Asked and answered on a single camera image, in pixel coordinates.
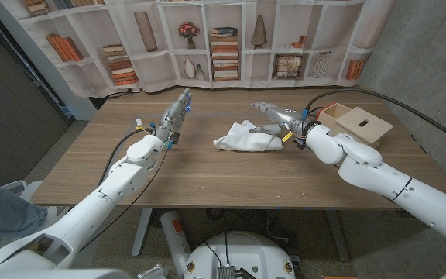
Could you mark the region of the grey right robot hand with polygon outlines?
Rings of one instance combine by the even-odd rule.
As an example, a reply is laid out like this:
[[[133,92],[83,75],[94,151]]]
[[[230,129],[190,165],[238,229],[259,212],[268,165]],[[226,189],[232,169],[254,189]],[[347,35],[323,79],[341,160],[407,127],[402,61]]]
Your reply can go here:
[[[282,129],[288,129],[297,137],[303,135],[303,128],[305,125],[299,112],[288,108],[280,108],[267,102],[254,102],[252,103],[252,106],[267,115],[267,117],[275,122],[275,124],[257,126],[256,128],[251,129],[250,133],[277,135]]]

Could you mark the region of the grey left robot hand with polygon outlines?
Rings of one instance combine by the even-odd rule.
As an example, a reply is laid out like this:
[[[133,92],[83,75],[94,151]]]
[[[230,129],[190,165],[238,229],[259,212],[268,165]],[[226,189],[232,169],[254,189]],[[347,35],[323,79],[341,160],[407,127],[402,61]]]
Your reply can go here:
[[[178,99],[163,113],[160,124],[156,127],[155,136],[166,142],[174,133],[178,133],[185,120],[192,102],[189,88],[185,88]]]

